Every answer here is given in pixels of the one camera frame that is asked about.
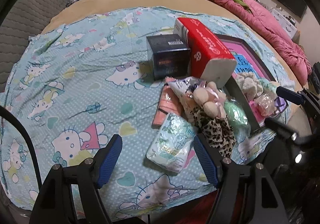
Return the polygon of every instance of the red box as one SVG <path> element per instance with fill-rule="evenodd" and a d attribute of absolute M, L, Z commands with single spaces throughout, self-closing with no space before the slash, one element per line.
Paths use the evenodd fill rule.
<path fill-rule="evenodd" d="M 222 88 L 237 65 L 227 47 L 197 19 L 177 18 L 173 33 L 191 48 L 191 76 L 214 81 Z"/>

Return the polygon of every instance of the pink comforter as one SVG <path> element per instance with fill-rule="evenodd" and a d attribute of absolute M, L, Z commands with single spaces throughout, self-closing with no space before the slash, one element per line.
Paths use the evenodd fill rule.
<path fill-rule="evenodd" d="M 292 42 L 273 15 L 254 0 L 243 0 L 249 5 L 247 12 L 233 0 L 210 0 L 238 16 L 242 21 L 259 33 L 280 54 L 291 68 L 299 83 L 304 86 L 308 74 L 311 74 L 310 63 L 299 45 Z"/>

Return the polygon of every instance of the hello kitty bedsheet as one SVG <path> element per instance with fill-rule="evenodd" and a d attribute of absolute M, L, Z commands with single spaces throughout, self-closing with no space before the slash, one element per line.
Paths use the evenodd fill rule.
<path fill-rule="evenodd" d="M 281 85 L 294 83 L 274 54 L 236 20 L 164 7 L 123 9 L 89 16 L 36 37 L 14 65 L 0 103 L 24 125 L 33 141 L 42 180 L 55 163 L 77 165 L 104 147 L 113 134 L 123 149 L 100 196 L 112 220 L 162 212 L 215 188 L 193 149 L 179 174 L 146 159 L 156 136 L 151 128 L 163 82 L 154 82 L 146 36 L 172 33 L 176 17 L 195 17 L 213 32 L 244 39 Z M 281 120 L 286 122 L 287 109 Z M 274 134 L 265 130 L 241 140 L 232 159 L 244 163 L 264 150 Z M 11 201 L 31 210 L 37 184 L 28 148 L 7 122 L 1 124 L 1 184 Z M 77 186 L 78 215 L 83 215 Z"/>

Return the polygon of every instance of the gray sofa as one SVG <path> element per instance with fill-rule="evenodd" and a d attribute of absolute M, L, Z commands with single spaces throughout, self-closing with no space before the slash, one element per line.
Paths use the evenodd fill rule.
<path fill-rule="evenodd" d="M 69 0 L 18 0 L 0 26 L 0 92 L 13 64 L 20 60 L 29 36 L 42 32 Z"/>

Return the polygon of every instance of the leopard print scrunchie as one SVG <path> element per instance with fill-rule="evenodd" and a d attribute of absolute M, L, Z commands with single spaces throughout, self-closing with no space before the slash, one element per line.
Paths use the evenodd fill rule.
<path fill-rule="evenodd" d="M 195 120 L 195 126 L 202 131 L 208 144 L 219 149 L 222 157 L 230 158 L 236 138 L 228 123 L 228 116 L 225 119 L 212 119 L 199 106 L 192 110 L 191 115 Z"/>

